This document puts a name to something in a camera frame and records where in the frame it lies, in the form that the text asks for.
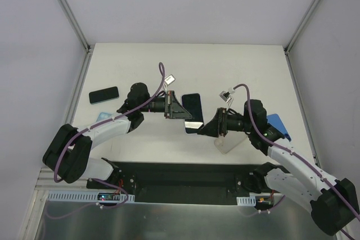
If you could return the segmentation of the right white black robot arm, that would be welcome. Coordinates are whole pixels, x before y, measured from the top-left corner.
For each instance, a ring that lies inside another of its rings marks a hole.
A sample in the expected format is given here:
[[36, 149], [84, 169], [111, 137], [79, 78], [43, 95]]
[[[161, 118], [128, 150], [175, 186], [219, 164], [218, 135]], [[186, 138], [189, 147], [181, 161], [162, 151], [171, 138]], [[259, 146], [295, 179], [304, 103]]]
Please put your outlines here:
[[210, 122], [198, 130], [199, 135], [224, 137], [228, 132], [244, 132], [251, 145], [278, 162], [266, 162], [243, 181], [245, 189], [254, 192], [278, 191], [306, 209], [321, 231], [334, 236], [359, 217], [354, 184], [342, 180], [311, 164], [297, 152], [276, 127], [268, 122], [260, 100], [244, 104], [244, 113], [218, 108]]

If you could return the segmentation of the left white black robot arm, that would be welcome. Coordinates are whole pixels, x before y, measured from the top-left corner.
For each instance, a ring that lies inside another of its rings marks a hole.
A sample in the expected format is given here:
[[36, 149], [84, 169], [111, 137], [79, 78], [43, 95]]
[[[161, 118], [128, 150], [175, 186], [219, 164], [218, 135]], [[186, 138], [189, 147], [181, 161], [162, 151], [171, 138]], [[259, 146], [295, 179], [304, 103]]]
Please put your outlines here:
[[120, 169], [106, 158], [91, 158], [90, 152], [114, 137], [137, 129], [144, 120], [145, 112], [162, 113], [166, 119], [192, 118], [177, 100], [174, 91], [151, 96], [146, 84], [136, 83], [131, 86], [121, 108], [107, 119], [84, 129], [70, 124], [61, 126], [42, 161], [53, 171], [57, 183], [63, 180], [70, 184], [80, 178], [99, 179], [105, 188], [115, 188]]

